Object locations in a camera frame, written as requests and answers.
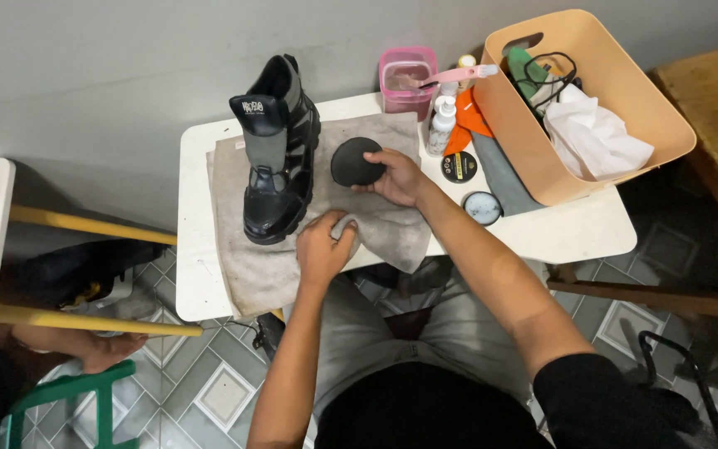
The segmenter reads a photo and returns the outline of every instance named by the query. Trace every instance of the hand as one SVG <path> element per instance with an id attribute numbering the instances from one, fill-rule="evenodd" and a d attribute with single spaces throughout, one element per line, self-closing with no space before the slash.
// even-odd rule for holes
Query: hand
<path id="1" fill-rule="evenodd" d="M 391 148 L 365 153 L 364 159 L 384 164 L 387 171 L 372 185 L 353 185 L 354 192 L 375 192 L 396 205 L 414 207 L 423 186 L 430 182 L 412 159 Z"/>
<path id="2" fill-rule="evenodd" d="M 298 234 L 295 245 L 302 284 L 306 282 L 327 287 L 348 263 L 351 244 L 357 234 L 356 223 L 351 221 L 345 226 L 340 240 L 331 238 L 332 228 L 347 214 L 343 210 L 329 210 L 310 221 Z"/>

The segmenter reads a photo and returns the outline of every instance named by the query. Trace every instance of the grey wall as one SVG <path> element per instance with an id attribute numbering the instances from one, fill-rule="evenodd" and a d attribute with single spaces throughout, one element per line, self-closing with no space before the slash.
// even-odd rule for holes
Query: grey wall
<path id="1" fill-rule="evenodd" d="M 180 136 L 231 117 L 269 56 L 296 56 L 324 101 L 373 91 L 390 46 L 432 46 L 445 69 L 573 7 L 644 68 L 718 48 L 718 0 L 0 1 L 0 156 L 22 162 L 22 204 L 175 230 Z"/>

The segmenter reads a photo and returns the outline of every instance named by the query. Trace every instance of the orange cloth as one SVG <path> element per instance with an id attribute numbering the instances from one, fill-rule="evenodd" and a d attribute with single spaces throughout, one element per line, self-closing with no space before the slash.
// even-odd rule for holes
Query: orange cloth
<path id="1" fill-rule="evenodd" d="M 475 131 L 483 136 L 492 137 L 492 130 L 484 121 L 481 110 L 472 99 L 472 92 L 475 87 L 465 90 L 456 97 L 456 125 L 451 132 L 448 146 L 445 147 L 443 156 L 450 156 L 467 148 L 472 140 L 470 131 Z"/>

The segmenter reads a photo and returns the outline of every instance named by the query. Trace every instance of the pink toothbrush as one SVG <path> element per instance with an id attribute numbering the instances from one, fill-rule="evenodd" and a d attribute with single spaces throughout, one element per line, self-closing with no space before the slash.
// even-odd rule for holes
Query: pink toothbrush
<path id="1" fill-rule="evenodd" d="M 480 66 L 460 67 L 458 69 L 445 70 L 444 72 L 439 72 L 436 75 L 429 76 L 423 81 L 417 81 L 409 78 L 406 80 L 402 80 L 401 85 L 405 83 L 411 87 L 427 89 L 429 87 L 436 86 L 437 84 L 441 84 L 444 82 L 484 78 L 497 73 L 498 67 L 495 64 L 482 64 Z"/>

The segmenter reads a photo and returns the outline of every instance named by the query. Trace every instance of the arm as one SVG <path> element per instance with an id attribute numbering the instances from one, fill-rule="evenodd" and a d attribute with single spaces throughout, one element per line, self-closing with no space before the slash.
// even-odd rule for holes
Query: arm
<path id="1" fill-rule="evenodd" d="M 295 307 L 257 399 L 247 447 L 301 447 L 312 415 L 320 316 L 329 282 L 350 256 L 356 226 L 349 224 L 339 241 L 331 229 L 345 212 L 328 211 L 298 236 L 301 282 Z"/>
<path id="2" fill-rule="evenodd" d="M 523 260 L 470 218 L 411 159 L 387 148 L 364 158 L 385 164 L 387 171 L 375 184 L 354 190 L 377 192 L 420 210 L 470 289 L 516 342 L 532 379 L 552 360 L 594 352 Z"/>

